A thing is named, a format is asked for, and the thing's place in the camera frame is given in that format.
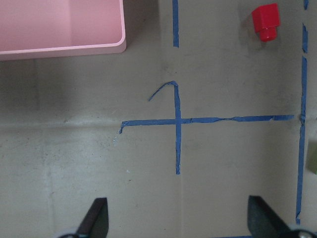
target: pink plastic bin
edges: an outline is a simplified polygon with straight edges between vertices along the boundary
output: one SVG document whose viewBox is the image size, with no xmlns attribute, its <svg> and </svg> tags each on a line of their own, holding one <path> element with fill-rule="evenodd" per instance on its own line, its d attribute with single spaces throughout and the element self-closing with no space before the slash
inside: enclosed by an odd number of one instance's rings
<svg viewBox="0 0 317 238">
<path fill-rule="evenodd" d="M 0 60 L 121 53 L 123 0 L 0 0 Z"/>
</svg>

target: red block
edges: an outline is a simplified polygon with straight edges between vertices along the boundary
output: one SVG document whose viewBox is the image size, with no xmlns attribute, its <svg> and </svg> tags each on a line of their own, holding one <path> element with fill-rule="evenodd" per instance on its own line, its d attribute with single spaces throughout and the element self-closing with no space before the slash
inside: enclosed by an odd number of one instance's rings
<svg viewBox="0 0 317 238">
<path fill-rule="evenodd" d="M 260 33 L 262 41 L 272 41 L 277 37 L 276 27 L 281 23 L 276 3 L 259 6 L 252 12 L 252 18 L 254 30 Z"/>
</svg>

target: red cube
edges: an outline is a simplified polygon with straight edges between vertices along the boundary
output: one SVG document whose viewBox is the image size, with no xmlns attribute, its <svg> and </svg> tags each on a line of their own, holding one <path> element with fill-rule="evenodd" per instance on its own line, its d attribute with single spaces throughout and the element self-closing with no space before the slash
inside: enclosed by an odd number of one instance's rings
<svg viewBox="0 0 317 238">
<path fill-rule="evenodd" d="M 277 37 L 276 27 L 281 23 L 276 3 L 259 6 L 252 12 L 252 18 L 254 30 L 260 33 L 262 41 L 272 41 Z"/>
</svg>

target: red plastic object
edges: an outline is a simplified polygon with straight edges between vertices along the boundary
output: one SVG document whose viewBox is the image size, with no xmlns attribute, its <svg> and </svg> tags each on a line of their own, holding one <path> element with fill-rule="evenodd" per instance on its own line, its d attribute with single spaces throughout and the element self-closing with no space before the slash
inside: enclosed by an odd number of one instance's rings
<svg viewBox="0 0 317 238">
<path fill-rule="evenodd" d="M 276 3 L 259 6 L 252 12 L 256 33 L 260 33 L 261 41 L 272 41 L 277 37 L 276 27 L 279 26 L 279 13 Z"/>
</svg>

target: pink tray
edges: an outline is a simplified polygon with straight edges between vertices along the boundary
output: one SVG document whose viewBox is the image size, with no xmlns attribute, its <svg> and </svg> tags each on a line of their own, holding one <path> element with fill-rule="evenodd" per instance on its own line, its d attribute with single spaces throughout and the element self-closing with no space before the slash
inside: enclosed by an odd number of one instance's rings
<svg viewBox="0 0 317 238">
<path fill-rule="evenodd" d="M 0 0 L 0 60 L 125 48 L 123 0 Z"/>
</svg>

